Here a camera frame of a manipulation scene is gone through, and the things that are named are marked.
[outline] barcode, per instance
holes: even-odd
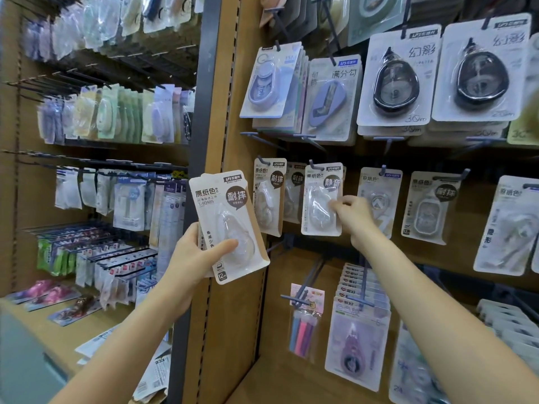
[[[147,389],[148,389],[148,383],[146,383],[145,381],[142,381],[136,388],[136,392],[142,393],[143,391],[146,391]]]

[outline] left hand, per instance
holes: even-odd
[[[225,240],[202,251],[197,242],[198,223],[194,222],[176,244],[169,266],[153,291],[153,293],[165,295],[170,306],[174,308],[174,319],[188,309],[195,286],[204,278],[212,265],[238,246],[237,240]]]

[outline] brand logo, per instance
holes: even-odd
[[[348,65],[357,65],[357,59],[349,59],[346,61],[339,61],[340,67],[346,67]]]
[[[421,38],[423,36],[431,36],[436,35],[438,33],[438,29],[429,29],[428,31],[420,31],[420,32],[412,32],[410,34],[410,39],[414,38]]]
[[[520,25],[526,25],[527,23],[527,18],[524,18],[523,20],[503,21],[494,24],[494,28],[518,27]]]
[[[228,176],[228,177],[224,177],[223,178],[223,181],[225,183],[230,183],[230,182],[235,182],[237,180],[241,180],[241,175],[236,175],[236,176]]]

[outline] hand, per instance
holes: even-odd
[[[164,295],[174,311],[173,319],[178,318],[188,309],[195,286],[204,278],[223,255],[235,250],[237,240],[225,240],[214,247],[202,251],[198,247],[198,223],[187,229],[176,244],[172,258],[163,278],[155,286],[159,291],[151,292]]]
[[[351,234],[356,250],[364,253],[364,237],[370,233],[381,233],[374,223],[373,213],[366,198],[344,196],[329,202],[341,220],[345,231]]]

